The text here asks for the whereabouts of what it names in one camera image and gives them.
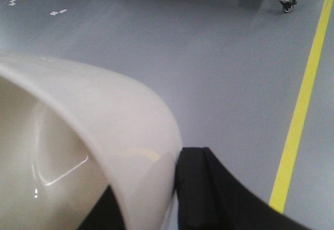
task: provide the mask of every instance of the glossy white plastic shell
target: glossy white plastic shell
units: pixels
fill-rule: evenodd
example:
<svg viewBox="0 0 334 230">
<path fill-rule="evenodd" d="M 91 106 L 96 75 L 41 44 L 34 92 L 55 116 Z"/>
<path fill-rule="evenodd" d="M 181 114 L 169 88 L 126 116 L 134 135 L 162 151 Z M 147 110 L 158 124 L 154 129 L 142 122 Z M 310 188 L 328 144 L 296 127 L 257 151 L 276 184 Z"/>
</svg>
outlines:
<svg viewBox="0 0 334 230">
<path fill-rule="evenodd" d="M 127 230 L 161 227 L 182 141 L 149 88 L 86 64 L 0 51 L 0 116 L 0 224 L 75 229 L 111 184 Z"/>
</svg>

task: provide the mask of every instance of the black foam padding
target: black foam padding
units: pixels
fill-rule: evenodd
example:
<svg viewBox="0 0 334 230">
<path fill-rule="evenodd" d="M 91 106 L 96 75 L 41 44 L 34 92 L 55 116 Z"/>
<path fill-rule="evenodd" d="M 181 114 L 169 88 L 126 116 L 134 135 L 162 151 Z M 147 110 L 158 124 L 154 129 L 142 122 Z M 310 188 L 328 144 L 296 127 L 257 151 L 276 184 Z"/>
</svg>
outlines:
<svg viewBox="0 0 334 230">
<path fill-rule="evenodd" d="M 184 148 L 175 179 L 180 230 L 309 230 L 247 190 L 209 148 Z"/>
<path fill-rule="evenodd" d="M 120 209 L 110 186 L 77 230 L 125 230 Z"/>
</svg>

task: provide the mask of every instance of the yellow tape stripe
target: yellow tape stripe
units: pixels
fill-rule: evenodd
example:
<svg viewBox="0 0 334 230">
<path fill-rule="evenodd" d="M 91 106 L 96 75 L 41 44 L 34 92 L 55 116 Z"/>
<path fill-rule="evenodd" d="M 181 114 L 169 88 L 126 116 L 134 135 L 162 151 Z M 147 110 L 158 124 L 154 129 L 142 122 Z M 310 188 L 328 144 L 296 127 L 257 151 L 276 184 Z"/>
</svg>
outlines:
<svg viewBox="0 0 334 230">
<path fill-rule="evenodd" d="M 302 136 L 309 101 L 311 99 L 313 84 L 317 75 L 317 69 L 324 45 L 332 5 L 333 0 L 324 1 L 317 31 L 306 65 L 303 82 L 282 153 L 275 184 L 269 201 L 269 205 L 280 213 L 283 213 L 285 202 L 287 200 L 290 181 Z"/>
</svg>

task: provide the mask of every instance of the caster wheel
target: caster wheel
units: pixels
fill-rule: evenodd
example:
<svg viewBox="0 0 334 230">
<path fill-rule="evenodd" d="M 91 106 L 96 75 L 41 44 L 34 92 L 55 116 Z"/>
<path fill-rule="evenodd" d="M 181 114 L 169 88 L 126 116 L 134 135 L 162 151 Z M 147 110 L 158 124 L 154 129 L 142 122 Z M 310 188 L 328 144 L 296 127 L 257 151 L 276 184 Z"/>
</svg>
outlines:
<svg viewBox="0 0 334 230">
<path fill-rule="evenodd" d="M 293 10 L 293 5 L 290 3 L 283 4 L 283 11 L 285 13 L 290 13 Z"/>
</svg>

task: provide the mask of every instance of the gray epoxy floor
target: gray epoxy floor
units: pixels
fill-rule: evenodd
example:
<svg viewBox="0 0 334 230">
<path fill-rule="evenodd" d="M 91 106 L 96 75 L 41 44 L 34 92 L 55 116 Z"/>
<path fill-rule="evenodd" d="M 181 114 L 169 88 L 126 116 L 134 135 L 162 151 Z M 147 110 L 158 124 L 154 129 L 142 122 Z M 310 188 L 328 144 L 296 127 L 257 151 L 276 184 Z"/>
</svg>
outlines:
<svg viewBox="0 0 334 230">
<path fill-rule="evenodd" d="M 143 82 L 174 113 L 185 147 L 210 147 L 269 201 L 324 0 L 298 0 L 291 14 L 277 0 L 9 1 L 0 0 L 0 49 L 76 60 Z M 332 25 L 285 211 L 319 230 L 334 225 Z M 177 228 L 175 210 L 168 228 Z"/>
</svg>

